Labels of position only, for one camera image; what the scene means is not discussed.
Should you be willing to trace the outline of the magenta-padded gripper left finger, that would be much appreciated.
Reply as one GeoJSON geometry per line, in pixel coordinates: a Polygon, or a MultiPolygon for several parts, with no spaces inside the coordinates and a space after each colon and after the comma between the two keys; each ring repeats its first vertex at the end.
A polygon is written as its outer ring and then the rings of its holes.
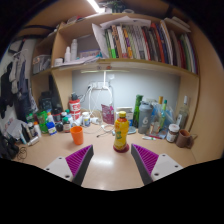
{"type": "Polygon", "coordinates": [[[57,157],[44,170],[81,186],[93,155],[93,146],[89,145],[67,157],[57,157]]]}

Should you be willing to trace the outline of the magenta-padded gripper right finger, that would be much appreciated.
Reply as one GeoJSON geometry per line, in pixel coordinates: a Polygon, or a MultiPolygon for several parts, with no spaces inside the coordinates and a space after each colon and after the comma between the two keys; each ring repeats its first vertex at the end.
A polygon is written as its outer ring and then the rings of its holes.
{"type": "Polygon", "coordinates": [[[131,145],[131,154],[136,162],[144,185],[182,169],[182,166],[167,154],[158,155],[136,144],[131,145]]]}

